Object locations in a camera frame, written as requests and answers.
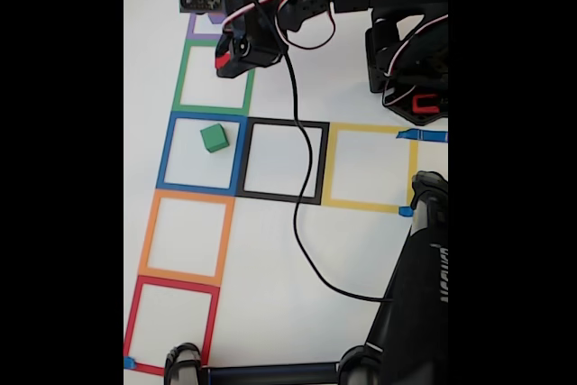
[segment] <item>blue tape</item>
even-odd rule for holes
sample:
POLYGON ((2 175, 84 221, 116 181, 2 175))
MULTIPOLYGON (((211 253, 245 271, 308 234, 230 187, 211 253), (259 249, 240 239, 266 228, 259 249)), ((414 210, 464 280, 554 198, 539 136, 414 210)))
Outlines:
POLYGON ((124 357, 124 368, 126 370, 134 370, 136 368, 136 361, 130 356, 124 357))
POLYGON ((398 209, 400 216, 413 216, 413 208, 411 206, 401 206, 398 209))
POLYGON ((421 142, 449 142, 448 131, 428 131, 411 128, 410 130, 401 131, 397 134, 398 139, 419 140, 421 142))

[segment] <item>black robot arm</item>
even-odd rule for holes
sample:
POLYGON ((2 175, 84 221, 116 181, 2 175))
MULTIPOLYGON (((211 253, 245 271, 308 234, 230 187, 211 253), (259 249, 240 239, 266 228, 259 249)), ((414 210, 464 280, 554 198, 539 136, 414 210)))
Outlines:
MULTIPOLYGON (((448 88, 448 0, 260 0, 277 32, 297 32, 302 23, 330 10, 350 13, 372 9, 372 27, 365 34, 372 92, 389 87, 448 88), (424 16, 400 39, 397 23, 410 15, 424 16)), ((281 50, 272 30, 252 8, 252 0, 180 0, 182 12, 224 13, 223 34, 215 54, 217 75, 235 78, 256 67, 280 62, 281 50)))

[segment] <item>red and white wire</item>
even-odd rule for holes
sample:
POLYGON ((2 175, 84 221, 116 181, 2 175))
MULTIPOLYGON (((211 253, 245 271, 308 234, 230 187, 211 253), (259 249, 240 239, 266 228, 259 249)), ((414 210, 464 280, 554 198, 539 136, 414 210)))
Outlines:
POLYGON ((386 93, 387 93, 387 87, 389 86, 389 81, 387 80, 387 83, 385 83, 385 88, 382 89, 382 104, 385 107, 388 107, 389 105, 393 105, 395 103, 397 103, 398 101, 400 101, 401 99, 403 99, 405 96, 409 95, 411 92, 413 92, 415 90, 415 88, 417 86, 413 86, 412 88, 410 88, 407 92, 405 92, 403 95, 399 96, 398 98, 393 99, 392 101, 385 103, 385 98, 386 98, 386 93))
POLYGON ((277 33, 279 34, 279 37, 282 39, 282 41, 287 44, 290 45, 290 42, 287 40, 287 38, 285 38, 285 35, 280 31, 280 27, 279 27, 279 11, 282 9, 282 7, 288 2, 289 0, 281 0, 279 3, 279 8, 277 9, 277 13, 274 14, 274 25, 277 28, 277 33))
MULTIPOLYGON (((271 0, 259 0, 259 4, 266 4, 269 1, 271 0)), ((223 29, 232 20, 235 20, 241 15, 248 13, 249 11, 251 11, 251 9, 254 9, 254 4, 245 5, 242 8, 239 8, 236 11, 234 11, 232 14, 228 15, 223 21, 223 29)))
POLYGON ((426 29, 427 27, 429 27, 431 24, 438 23, 438 22, 446 19, 448 16, 449 16, 449 14, 442 15, 442 16, 440 16, 440 17, 438 17, 438 18, 435 18, 434 20, 431 20, 429 23, 423 24, 423 26, 419 27, 419 28, 417 29, 417 31, 416 31, 415 33, 413 33, 413 35, 411 35, 411 37, 410 37, 408 40, 406 40, 406 41, 403 43, 403 45, 401 45, 401 46, 398 48, 397 52, 396 52, 395 55, 393 56, 393 59, 390 60, 389 69, 387 70, 387 72, 385 72, 385 76, 390 77, 390 73, 392 72, 393 66, 395 65, 395 60, 397 60, 398 55, 405 49, 405 47, 407 47, 407 45, 410 43, 410 41, 413 39, 413 37, 414 37, 415 35, 420 34, 424 29, 426 29))

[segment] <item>colored tape grid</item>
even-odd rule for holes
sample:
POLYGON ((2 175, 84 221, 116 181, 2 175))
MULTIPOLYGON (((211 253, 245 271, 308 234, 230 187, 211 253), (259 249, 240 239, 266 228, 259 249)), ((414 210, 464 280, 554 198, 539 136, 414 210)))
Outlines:
POLYGON ((239 170, 241 167, 241 156, 243 154, 243 144, 244 135, 246 132, 246 117, 237 115, 215 115, 209 113, 189 113, 189 112, 172 112, 170 113, 169 127, 166 134, 166 140, 164 142, 164 149, 162 151, 162 159, 160 160, 160 170, 159 176, 156 182, 156 188, 158 189, 171 189, 177 191, 187 191, 190 193, 201 193, 201 194, 217 194, 224 196, 234 196, 236 193, 236 185, 238 182, 239 170), (188 183, 173 183, 167 182, 167 168, 169 166, 169 158, 171 147, 173 144, 173 137, 175 132, 176 123, 179 119, 192 119, 192 120, 210 120, 216 122, 229 122, 238 124, 238 134, 236 136, 236 145, 234 148, 234 158, 232 163, 232 169, 230 174, 230 180, 228 188, 213 188, 203 185, 197 185, 188 183))
MULTIPOLYGON (((213 340, 213 332, 215 331, 215 317, 216 308, 218 307, 218 296, 220 289, 214 286, 207 286, 204 284, 191 283, 185 281, 174 281, 157 279, 154 277, 138 276, 136 280, 136 288, 134 290, 133 303, 131 305, 130 315, 128 316, 128 325, 126 326, 126 336, 124 337, 123 355, 130 356, 130 348, 133 342, 133 333, 136 321, 138 320, 138 308, 141 302, 142 286, 149 284, 152 286, 161 286, 170 289, 191 290, 193 292, 207 293, 210 295, 210 307, 208 309, 208 318, 206 321, 205 339, 202 344, 202 351, 200 354, 201 362, 207 365, 210 356, 210 346, 213 340)), ((136 360, 136 371, 142 373, 156 374, 162 376, 164 368, 149 364, 142 364, 136 360)))
MULTIPOLYGON (((316 173, 311 174, 309 183, 313 180, 316 182, 315 194, 312 197, 304 196, 302 203, 308 203, 310 205, 320 205, 323 194, 323 182, 325 178, 325 156, 328 143, 328 132, 329 123, 326 122, 311 122, 311 121, 301 121, 305 128, 317 128, 321 131, 320 143, 318 144, 318 166, 316 173)), ((264 192, 258 190, 247 190, 247 171, 250 168, 251 160, 251 150, 252 142, 254 139, 254 127, 256 125, 269 125, 269 126, 289 126, 295 129, 295 132, 300 134, 295 123, 288 119, 269 119, 263 117, 249 117, 247 125, 247 133, 245 138, 245 144, 243 146, 243 156, 241 158, 241 169, 238 177, 238 187, 236 189, 236 196, 238 197, 250 197, 250 198, 260 198, 265 200, 277 200, 281 202, 297 202, 298 194, 278 194, 274 192, 264 192)), ((267 158, 275 159, 277 156, 274 154, 268 154, 267 158)), ((298 183, 298 190, 300 190, 302 180, 298 183)))
MULTIPOLYGON (((334 167, 336 158, 336 146, 340 132, 351 131, 359 133, 384 133, 397 134, 404 128, 396 126, 381 126, 381 125, 366 125, 366 124, 341 124, 331 123, 331 129, 328 139, 328 148, 326 152, 326 169, 325 169, 325 184, 323 187, 323 206, 344 207, 349 209, 361 209, 365 211, 389 212, 398 214, 399 208, 403 205, 381 204, 372 202, 362 202, 354 200, 344 200, 332 197, 333 182, 334 182, 334 167)), ((410 204, 413 198, 413 188, 411 180, 413 175, 417 173, 417 159, 418 159, 418 142, 410 141, 408 143, 408 180, 407 180, 407 205, 410 204)))
POLYGON ((158 277, 168 280, 188 281, 193 283, 209 284, 220 286, 223 280, 224 263, 226 261, 226 251, 228 249, 228 239, 231 231, 231 222, 233 220, 234 198, 226 196, 213 196, 208 194, 183 193, 180 191, 167 191, 157 189, 152 199, 151 214, 148 220, 148 227, 142 247, 141 261, 139 265, 139 274, 149 277, 158 277), (160 202, 165 199, 191 200, 205 203, 217 203, 225 206, 223 228, 219 240, 216 266, 213 275, 202 275, 192 272, 181 272, 175 270, 160 270, 149 266, 151 256, 152 241, 154 239, 154 230, 158 221, 160 202))
MULTIPOLYGON (((244 85, 243 90, 244 98, 242 107, 226 107, 218 105, 187 105, 182 103, 183 91, 185 88, 185 80, 187 79, 188 62, 191 54, 194 54, 192 53, 192 51, 194 51, 195 47, 215 47, 215 46, 216 41, 194 41, 194 40, 185 41, 184 50, 182 51, 182 59, 180 61, 179 79, 177 81, 176 90, 174 92, 174 100, 172 102, 172 110, 178 112, 213 113, 220 115, 244 115, 244 116, 248 115, 249 107, 251 106, 252 85, 254 83, 254 70, 251 70, 247 74, 243 75, 243 78, 246 79, 246 83, 244 85)), ((211 50, 210 52, 211 62, 214 62, 214 56, 215 56, 214 51, 211 50)), ((214 79, 222 80, 222 78, 218 78, 216 76, 215 72, 214 74, 215 74, 214 79)), ((193 89, 196 92, 207 91, 205 88, 196 86, 196 84, 191 83, 190 86, 193 86, 193 89)))

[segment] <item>black rod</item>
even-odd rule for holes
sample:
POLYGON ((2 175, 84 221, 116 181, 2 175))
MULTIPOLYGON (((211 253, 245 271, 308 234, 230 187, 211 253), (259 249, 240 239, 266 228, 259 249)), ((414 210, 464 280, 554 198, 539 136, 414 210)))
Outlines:
POLYGON ((209 368, 209 385, 321 385, 337 382, 336 362, 209 368))

